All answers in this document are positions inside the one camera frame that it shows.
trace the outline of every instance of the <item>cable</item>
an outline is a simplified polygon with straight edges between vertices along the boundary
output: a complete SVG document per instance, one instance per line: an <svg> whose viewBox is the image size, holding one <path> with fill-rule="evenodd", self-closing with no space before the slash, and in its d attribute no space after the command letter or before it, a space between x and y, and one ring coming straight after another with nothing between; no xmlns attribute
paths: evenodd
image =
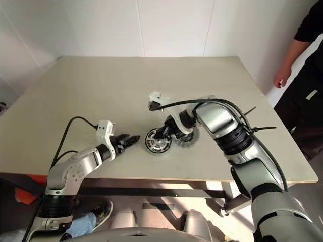
<svg viewBox="0 0 323 242"><path fill-rule="evenodd" d="M257 132L258 130L261 130L261 128L255 128L253 129L249 123L249 120L247 119L246 115L242 112L242 110L236 106L234 103L227 101L225 99L217 99L217 98L213 98L213 99L193 99L193 100L186 100L186 101L179 101L179 102L173 102L164 106L159 106L159 107L154 107L151 108L150 111L156 111L156 110L161 110L164 108L168 108L168 107L173 107L173 106L178 106L178 105L183 105L183 104L190 104L190 103L199 103L199 104L203 104L203 103L216 103L219 104L221 106L224 106L226 108L228 108L226 105L229 105L230 107L234 108L239 114L240 117L236 116L236 119L239 121L240 119L243 119L244 123L245 123L245 129L250 133L250 135L259 142L260 146L264 149L264 151L268 154L268 156L272 159L279 175L282 178L282 182L283 182L283 186L284 186L284 190L287 192L288 191L288 186L287 186L287 182L286 182L286 178L285 175L283 174L283 171L281 169L281 167L279 166L278 162L276 161L276 159L274 158L274 156L270 153L270 151L267 149L267 147L254 135L254 132Z"/></svg>
<svg viewBox="0 0 323 242"><path fill-rule="evenodd" d="M67 123L67 125L66 125L65 131L64 131L63 136L62 136L62 138L61 138L61 142L60 142L60 144L59 144L59 146L58 146L58 148L57 148L57 151L56 151L56 153L55 153L55 156L54 156L54 158L53 158L53 160L52 160L52 163L51 163L51 165L50 165L50 169L52 169L52 168L56 165L56 163L58 162L58 160L59 160L59 159L61 159L61 158L62 158L64 155L66 155L67 153L70 153L70 152L77 152L77 151L74 151L74 150L70 150L70 151L64 152L62 155L60 155L60 156L59 156L59 153L60 153L61 148L62 148L62 146L63 146L64 140L65 140L65 138L66 138L67 132L68 132L68 130L69 130L69 128L70 128L70 126L71 126L72 122L73 122L74 120L76 120L76 119L81 119L81 120L85 121L87 124L89 124L90 126L92 126L93 128L95 128L95 129L97 130L98 125L94 125L94 124L92 124L92 123L91 123L90 121L88 121L86 118L83 118L83 117L80 117L80 116L76 116L76 117L71 118L71 120L70 120L70 121ZM44 186L44 192L43 192L43 194L45 193L46 186L47 186L47 183L46 183L46 184L45 184L45 186ZM38 204L37 204L37 206L36 206L36 209L34 210L34 213L33 213L33 215L32 215L32 218L31 218L31 220L30 220L30 222L29 222L29 224L28 224L28 227L27 227L27 229L26 229L25 235L24 235L24 237L23 237L23 239L22 239L22 241L23 241L23 242L26 242L26 240L27 240L27 236L28 236L28 234L29 234L29 232L30 232L30 229L31 229L31 226L32 226L32 224L33 224L33 222L34 222L34 220L35 220L35 217L36 217L36 215L37 215L37 213L38 213L38 211L39 211L39 208L40 208L40 205L41 205L41 203L42 203L42 200L43 200L43 196L41 196L41 197L39 198L39 201L38 201Z"/></svg>
<svg viewBox="0 0 323 242"><path fill-rule="evenodd" d="M59 161L64 155L68 154L68 153L77 153L76 150L69 150L69 151L66 151L64 152L63 154L61 154L58 158L57 158L57 161Z"/></svg>

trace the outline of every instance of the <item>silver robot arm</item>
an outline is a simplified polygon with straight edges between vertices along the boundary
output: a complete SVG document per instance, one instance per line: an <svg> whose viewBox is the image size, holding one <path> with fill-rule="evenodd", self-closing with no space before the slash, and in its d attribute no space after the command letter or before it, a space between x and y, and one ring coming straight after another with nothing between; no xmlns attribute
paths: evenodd
<svg viewBox="0 0 323 242"><path fill-rule="evenodd" d="M150 110L156 107L158 100L151 101ZM181 136L181 129L175 126L189 129L196 122L208 131L231 164L231 174L239 191L252 199L256 242L323 241L323 233L299 202L284 191L282 177L266 148L247 131L232 107L216 103L190 104L178 116L179 119L168 118L165 126L169 127L160 128L155 138L162 138L165 130L168 135L177 132L176 137Z"/></svg>
<svg viewBox="0 0 323 242"><path fill-rule="evenodd" d="M114 124L101 120L96 132L98 146L80 151L50 169L39 213L27 241L63 241L71 238L65 232L71 226L75 196L84 178L104 161L114 160L140 138L129 135L114 137L113 134Z"/></svg>

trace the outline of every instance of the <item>beige tabletop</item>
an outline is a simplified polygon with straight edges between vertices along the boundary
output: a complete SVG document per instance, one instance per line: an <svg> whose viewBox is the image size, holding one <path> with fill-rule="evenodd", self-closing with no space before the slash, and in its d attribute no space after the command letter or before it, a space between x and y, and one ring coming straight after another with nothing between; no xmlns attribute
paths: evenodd
<svg viewBox="0 0 323 242"><path fill-rule="evenodd" d="M318 178L282 122L236 57L117 58L63 57L0 117L0 172L46 175L70 118L116 123L115 135L140 134L135 146L93 172L98 178L233 181L216 143L200 129L189 148L168 153L146 151L144 137L161 127L165 112L149 112L148 95L161 91L173 101L214 94L234 102L252 126L277 126L257 136L271 150L289 183ZM75 121L62 151L95 145L95 130Z"/></svg>

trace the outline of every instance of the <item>sneaker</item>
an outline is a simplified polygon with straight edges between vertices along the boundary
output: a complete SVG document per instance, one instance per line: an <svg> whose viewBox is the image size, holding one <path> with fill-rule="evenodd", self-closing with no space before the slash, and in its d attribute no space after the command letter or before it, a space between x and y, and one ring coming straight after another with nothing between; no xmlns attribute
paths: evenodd
<svg viewBox="0 0 323 242"><path fill-rule="evenodd" d="M99 228L107 219L110 217L113 209L113 203L109 200L106 201L96 208L94 208L91 212L96 216L96 225L92 231L95 231Z"/></svg>

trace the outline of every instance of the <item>black shirt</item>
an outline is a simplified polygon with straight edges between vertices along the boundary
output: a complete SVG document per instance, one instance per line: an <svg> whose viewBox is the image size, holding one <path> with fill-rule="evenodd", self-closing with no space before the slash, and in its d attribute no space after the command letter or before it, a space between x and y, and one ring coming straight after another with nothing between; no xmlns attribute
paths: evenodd
<svg viewBox="0 0 323 242"><path fill-rule="evenodd" d="M302 42L314 42L319 35L323 33L323 0L319 0L310 9L308 15L304 18L301 26L295 35L296 40ZM323 75L323 41L305 62L316 67Z"/></svg>

